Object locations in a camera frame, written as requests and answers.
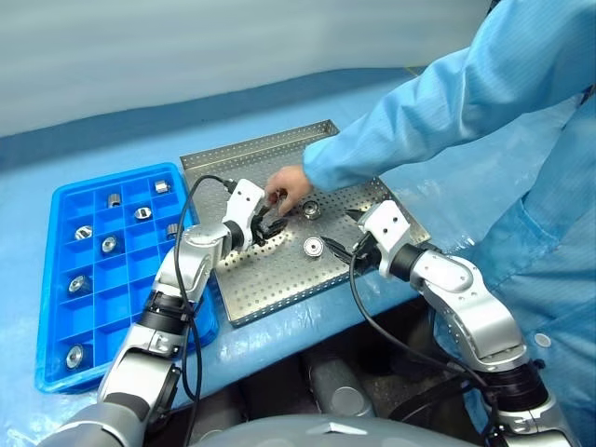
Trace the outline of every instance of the blue tabletop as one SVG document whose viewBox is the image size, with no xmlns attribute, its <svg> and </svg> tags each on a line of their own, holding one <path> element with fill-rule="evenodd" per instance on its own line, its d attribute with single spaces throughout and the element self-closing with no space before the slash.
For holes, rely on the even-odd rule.
<svg viewBox="0 0 596 447">
<path fill-rule="evenodd" d="M 95 116 L 0 139 L 0 445 L 33 445 L 95 392 L 48 395 L 34 387 L 41 279 L 52 192 L 61 185 L 332 119 L 341 129 L 414 70 L 314 74 L 213 98 Z M 564 102 L 525 115 L 477 142 L 384 180 L 446 250 L 474 244 L 533 183 L 573 110 Z M 414 293 L 397 280 L 359 280 L 373 313 Z M 361 321 L 346 284 L 239 329 L 225 319 L 204 349 L 203 395 Z M 185 401 L 179 392 L 176 403 Z"/>
</svg>

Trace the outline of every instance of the person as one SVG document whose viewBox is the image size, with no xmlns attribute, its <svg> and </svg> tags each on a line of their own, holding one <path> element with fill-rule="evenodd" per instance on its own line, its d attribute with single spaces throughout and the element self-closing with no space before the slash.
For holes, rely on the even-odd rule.
<svg viewBox="0 0 596 447">
<path fill-rule="evenodd" d="M 306 147 L 301 166 L 281 169 L 265 187 L 272 202 L 285 192 L 285 214 L 313 187 L 367 181 L 577 96 L 534 186 L 469 256 L 520 324 L 531 356 L 545 361 L 543 380 L 584 446 L 596 445 L 596 101 L 584 94 L 595 81 L 596 1 L 504 0 L 470 47 Z M 478 401 L 467 407 L 482 427 Z"/>
</svg>

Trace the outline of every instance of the human hand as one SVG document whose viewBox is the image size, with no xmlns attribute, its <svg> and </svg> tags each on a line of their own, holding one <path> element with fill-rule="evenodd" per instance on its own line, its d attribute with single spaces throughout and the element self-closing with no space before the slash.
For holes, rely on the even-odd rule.
<svg viewBox="0 0 596 447">
<path fill-rule="evenodd" d="M 280 216 L 286 214 L 313 189 L 301 165 L 285 166 L 269 177 L 264 192 L 270 203 L 286 197 L 279 205 Z"/>
</svg>

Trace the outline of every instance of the metal tray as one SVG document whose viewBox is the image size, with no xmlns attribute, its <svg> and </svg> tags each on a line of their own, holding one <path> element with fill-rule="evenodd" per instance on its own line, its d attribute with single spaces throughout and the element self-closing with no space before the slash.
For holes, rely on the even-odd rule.
<svg viewBox="0 0 596 447">
<path fill-rule="evenodd" d="M 246 178 L 265 185 L 278 169 L 301 163 L 308 144 L 336 133 L 337 127 L 327 120 L 183 156 L 184 178 L 189 188 L 200 175 L 207 173 L 236 180 Z M 305 240 L 326 236 L 351 247 L 362 234 L 344 211 L 367 210 L 389 198 L 398 203 L 411 223 L 413 243 L 428 240 L 427 231 L 379 179 L 334 193 L 315 190 L 290 211 L 288 226 L 281 235 L 270 239 L 264 247 L 232 253 L 217 265 L 215 275 L 230 322 L 236 326 L 245 324 L 346 280 L 347 265 L 327 249 L 318 258 L 308 257 L 303 249 Z M 220 185 L 202 184 L 193 200 L 200 221 L 220 222 L 227 199 Z M 302 215 L 302 204 L 307 200 L 316 200 L 321 207 L 321 216 L 315 221 Z"/>
</svg>

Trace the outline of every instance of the sleeve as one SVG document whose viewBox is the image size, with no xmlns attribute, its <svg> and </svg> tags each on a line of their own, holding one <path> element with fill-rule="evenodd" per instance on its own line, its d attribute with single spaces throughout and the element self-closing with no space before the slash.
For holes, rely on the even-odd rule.
<svg viewBox="0 0 596 447">
<path fill-rule="evenodd" d="M 325 191 L 361 183 L 581 92 L 596 79 L 595 23 L 596 0 L 503 0 L 469 48 L 309 145 L 306 176 Z"/>
</svg>

